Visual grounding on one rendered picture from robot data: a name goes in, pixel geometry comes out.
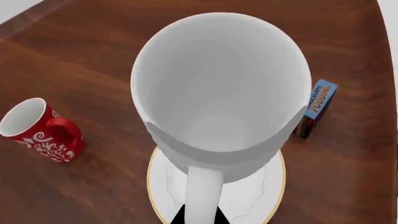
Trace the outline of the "red mug with white pattern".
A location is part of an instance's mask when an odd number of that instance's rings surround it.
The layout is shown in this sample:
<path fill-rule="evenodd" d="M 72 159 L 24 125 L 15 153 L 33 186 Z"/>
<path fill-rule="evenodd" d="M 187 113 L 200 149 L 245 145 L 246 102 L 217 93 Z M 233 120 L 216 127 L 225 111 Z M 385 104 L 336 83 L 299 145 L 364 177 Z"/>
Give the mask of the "red mug with white pattern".
<path fill-rule="evenodd" d="M 0 121 L 0 135 L 59 163 L 83 151 L 81 129 L 60 117 L 43 98 L 30 98 L 9 110 Z"/>

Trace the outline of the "white ceramic mug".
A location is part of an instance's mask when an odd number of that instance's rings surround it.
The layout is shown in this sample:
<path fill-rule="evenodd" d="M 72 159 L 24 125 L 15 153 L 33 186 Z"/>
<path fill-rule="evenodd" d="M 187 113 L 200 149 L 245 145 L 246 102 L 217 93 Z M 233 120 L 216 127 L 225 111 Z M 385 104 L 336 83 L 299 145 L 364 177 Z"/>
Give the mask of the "white ceramic mug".
<path fill-rule="evenodd" d="M 132 100 L 157 147 L 187 175 L 184 224 L 215 223 L 224 184 L 278 153 L 311 89 L 297 44 L 253 16 L 189 16 L 145 44 L 131 72 Z"/>

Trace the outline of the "white plate with gold rim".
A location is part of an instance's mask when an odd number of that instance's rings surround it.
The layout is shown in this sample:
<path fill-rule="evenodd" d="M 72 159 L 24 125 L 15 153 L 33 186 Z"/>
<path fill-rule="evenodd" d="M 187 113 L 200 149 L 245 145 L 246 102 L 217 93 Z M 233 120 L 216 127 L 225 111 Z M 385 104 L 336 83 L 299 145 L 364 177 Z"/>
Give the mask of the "white plate with gold rim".
<path fill-rule="evenodd" d="M 278 152 L 264 167 L 245 179 L 224 184 L 219 208 L 230 224 L 267 224 L 285 190 L 285 163 Z M 154 149 L 147 170 L 147 191 L 156 215 L 171 224 L 185 203 L 187 175 L 160 149 Z"/>

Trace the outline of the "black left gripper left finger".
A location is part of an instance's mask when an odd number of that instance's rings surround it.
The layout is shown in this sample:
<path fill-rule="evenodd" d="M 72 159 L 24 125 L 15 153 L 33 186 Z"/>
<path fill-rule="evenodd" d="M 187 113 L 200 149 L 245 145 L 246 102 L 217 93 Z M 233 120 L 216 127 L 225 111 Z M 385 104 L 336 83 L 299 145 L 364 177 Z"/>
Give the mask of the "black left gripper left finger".
<path fill-rule="evenodd" d="M 185 224 L 185 205 L 182 205 L 170 224 Z"/>

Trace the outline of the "blue chocolate pudding box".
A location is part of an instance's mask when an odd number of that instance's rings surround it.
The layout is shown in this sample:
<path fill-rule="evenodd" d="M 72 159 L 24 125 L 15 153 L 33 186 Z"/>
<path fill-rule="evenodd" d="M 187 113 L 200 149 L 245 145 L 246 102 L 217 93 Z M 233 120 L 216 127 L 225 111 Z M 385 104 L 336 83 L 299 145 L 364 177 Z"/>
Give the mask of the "blue chocolate pudding box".
<path fill-rule="evenodd" d="M 292 134 L 308 138 L 318 121 L 325 113 L 336 92 L 338 85 L 326 80 L 317 81 L 313 87 L 307 110 Z"/>

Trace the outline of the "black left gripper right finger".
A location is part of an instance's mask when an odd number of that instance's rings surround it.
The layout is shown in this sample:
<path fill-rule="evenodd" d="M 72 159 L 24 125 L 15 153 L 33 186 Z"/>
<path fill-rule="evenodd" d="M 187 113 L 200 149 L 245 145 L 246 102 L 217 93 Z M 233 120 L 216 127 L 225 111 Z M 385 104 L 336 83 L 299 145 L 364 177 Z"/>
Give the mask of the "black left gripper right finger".
<path fill-rule="evenodd" d="M 222 210 L 217 207 L 214 224 L 230 224 Z"/>

